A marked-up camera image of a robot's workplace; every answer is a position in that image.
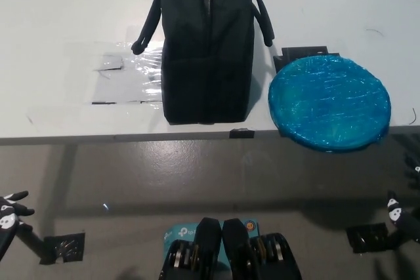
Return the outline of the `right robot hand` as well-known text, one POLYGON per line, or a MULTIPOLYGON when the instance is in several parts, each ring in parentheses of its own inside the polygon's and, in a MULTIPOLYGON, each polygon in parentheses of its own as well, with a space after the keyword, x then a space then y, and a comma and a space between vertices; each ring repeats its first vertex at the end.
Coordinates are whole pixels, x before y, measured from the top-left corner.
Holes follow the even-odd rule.
MULTIPOLYGON (((404 162, 408 167, 405 175, 411 180, 409 188, 419 191, 419 161, 405 153, 404 162)), ((411 212, 405 210, 392 190, 388 191, 387 197, 388 217, 395 227, 395 231, 387 238, 388 248, 396 250, 408 241, 419 244, 419 207, 411 212)))

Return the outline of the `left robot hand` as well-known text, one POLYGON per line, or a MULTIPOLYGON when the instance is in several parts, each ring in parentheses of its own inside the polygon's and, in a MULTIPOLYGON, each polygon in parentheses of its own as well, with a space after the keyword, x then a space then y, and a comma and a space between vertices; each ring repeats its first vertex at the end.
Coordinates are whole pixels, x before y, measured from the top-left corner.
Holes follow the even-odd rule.
POLYGON ((13 235, 19 231, 32 231, 33 227, 25 223, 20 217, 31 216, 34 209, 20 204, 21 200, 29 195, 29 191, 21 191, 1 196, 1 246, 10 244, 13 235))

